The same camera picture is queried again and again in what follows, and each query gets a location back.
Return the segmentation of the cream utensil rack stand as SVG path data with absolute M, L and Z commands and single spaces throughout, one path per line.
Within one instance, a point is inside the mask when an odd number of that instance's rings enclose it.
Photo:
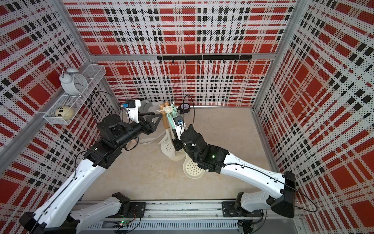
M 159 141 L 162 153 L 172 161 L 181 161 L 186 156 L 182 152 L 182 149 L 176 146 L 177 144 L 177 133 L 175 130 L 175 124 L 173 121 L 173 114 L 176 114 L 176 109 L 169 102 L 161 103 L 160 112 L 163 116 L 163 123 L 165 127 L 165 136 Z

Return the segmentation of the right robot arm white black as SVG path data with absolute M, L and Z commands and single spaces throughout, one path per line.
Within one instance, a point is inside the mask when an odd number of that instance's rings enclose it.
M 295 216 L 296 176 L 292 172 L 277 173 L 248 163 L 222 147 L 206 143 L 193 125 L 177 126 L 176 133 L 184 151 L 200 169 L 232 176 L 261 189 L 255 194 L 238 193 L 236 210 L 271 209 L 283 217 Z

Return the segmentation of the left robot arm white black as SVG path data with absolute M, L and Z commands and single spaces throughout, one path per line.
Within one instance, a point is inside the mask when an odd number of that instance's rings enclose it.
M 119 115 L 108 115 L 97 125 L 101 139 L 84 153 L 75 164 L 75 171 L 43 205 L 34 212 L 24 213 L 19 222 L 31 234 L 78 234 L 93 223 L 124 212 L 130 200 L 115 193 L 104 202 L 81 211 L 72 208 L 92 183 L 121 155 L 122 149 L 140 134 L 156 131 L 162 114 L 141 114 L 139 122 L 123 122 Z

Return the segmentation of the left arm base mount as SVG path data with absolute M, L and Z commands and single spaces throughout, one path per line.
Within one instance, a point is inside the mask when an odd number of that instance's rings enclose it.
M 127 202 L 122 205 L 119 212 L 107 218 L 143 218 L 146 210 L 145 202 Z

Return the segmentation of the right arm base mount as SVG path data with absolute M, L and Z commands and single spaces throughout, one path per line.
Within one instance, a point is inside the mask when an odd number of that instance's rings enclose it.
M 223 201 L 221 205 L 224 217 L 262 217 L 263 215 L 261 210 L 249 212 L 239 206 L 236 207 L 234 201 Z

